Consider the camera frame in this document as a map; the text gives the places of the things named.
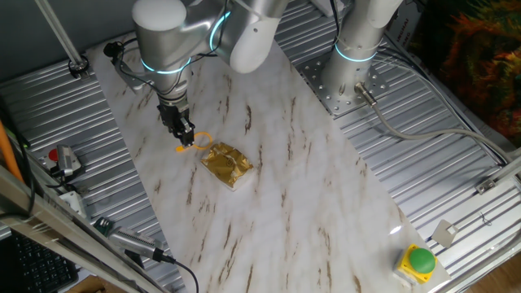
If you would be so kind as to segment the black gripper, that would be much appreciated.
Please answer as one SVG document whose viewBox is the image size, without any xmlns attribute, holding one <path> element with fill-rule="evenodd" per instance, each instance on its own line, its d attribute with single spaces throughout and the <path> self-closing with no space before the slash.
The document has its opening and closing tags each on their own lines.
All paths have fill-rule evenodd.
<svg viewBox="0 0 521 293">
<path fill-rule="evenodd" d="M 194 125 L 189 121 L 189 103 L 186 97 L 177 100 L 159 97 L 158 110 L 164 126 L 173 129 L 173 135 L 182 146 L 194 144 Z"/>
</svg>

